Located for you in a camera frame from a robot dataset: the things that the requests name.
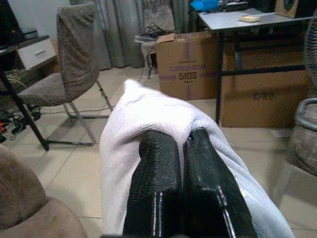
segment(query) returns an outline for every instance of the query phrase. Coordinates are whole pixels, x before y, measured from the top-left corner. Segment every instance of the gray curtain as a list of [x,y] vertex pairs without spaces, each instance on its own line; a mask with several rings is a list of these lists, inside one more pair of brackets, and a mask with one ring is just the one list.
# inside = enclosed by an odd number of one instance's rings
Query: gray curtain
[[[92,0],[69,0],[81,4]],[[192,0],[171,0],[175,31],[197,31],[197,14],[191,11]],[[95,50],[100,69],[142,67],[141,46],[134,36],[144,32],[143,0],[95,0],[98,16],[95,20]]]
[[97,9],[111,65],[142,67],[141,46],[134,42],[144,30],[142,0],[97,0]]
[[189,5],[191,2],[192,0],[171,0],[177,33],[190,33],[199,30],[199,17]]

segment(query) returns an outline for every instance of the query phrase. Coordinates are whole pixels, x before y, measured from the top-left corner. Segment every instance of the chair backrest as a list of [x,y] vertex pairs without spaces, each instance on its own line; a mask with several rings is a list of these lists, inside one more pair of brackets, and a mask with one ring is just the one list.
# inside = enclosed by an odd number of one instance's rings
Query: chair backrest
[[94,51],[94,19],[93,2],[58,9],[59,63],[65,91],[71,100],[91,88],[99,76]]

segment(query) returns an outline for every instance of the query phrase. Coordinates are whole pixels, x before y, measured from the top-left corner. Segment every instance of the fan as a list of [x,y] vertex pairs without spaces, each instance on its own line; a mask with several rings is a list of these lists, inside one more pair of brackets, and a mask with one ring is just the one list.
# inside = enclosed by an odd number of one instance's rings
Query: fan
[[305,67],[314,84],[314,95],[298,106],[290,148],[297,157],[292,162],[317,176],[317,9],[306,34]]

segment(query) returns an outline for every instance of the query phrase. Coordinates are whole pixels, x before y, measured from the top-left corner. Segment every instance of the white drawer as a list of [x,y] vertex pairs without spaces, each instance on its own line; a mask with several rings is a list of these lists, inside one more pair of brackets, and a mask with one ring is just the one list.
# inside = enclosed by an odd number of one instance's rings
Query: white drawer
[[20,59],[26,69],[33,68],[38,64],[56,56],[50,39],[39,41],[32,45],[18,49]]

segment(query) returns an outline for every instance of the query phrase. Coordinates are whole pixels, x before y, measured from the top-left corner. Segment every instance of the metal chair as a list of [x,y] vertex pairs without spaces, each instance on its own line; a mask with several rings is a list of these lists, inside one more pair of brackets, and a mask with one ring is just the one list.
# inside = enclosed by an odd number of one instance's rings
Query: metal chair
[[[27,105],[64,105],[70,118],[78,118],[92,143],[48,140],[48,143],[92,146],[96,139],[83,119],[108,118],[108,116],[82,116],[73,101],[87,92],[95,83],[112,111],[112,106],[98,81],[99,68],[94,53],[93,2],[61,7],[57,13],[57,40],[60,73],[53,73],[25,89],[18,96]],[[66,107],[70,105],[75,115]]]

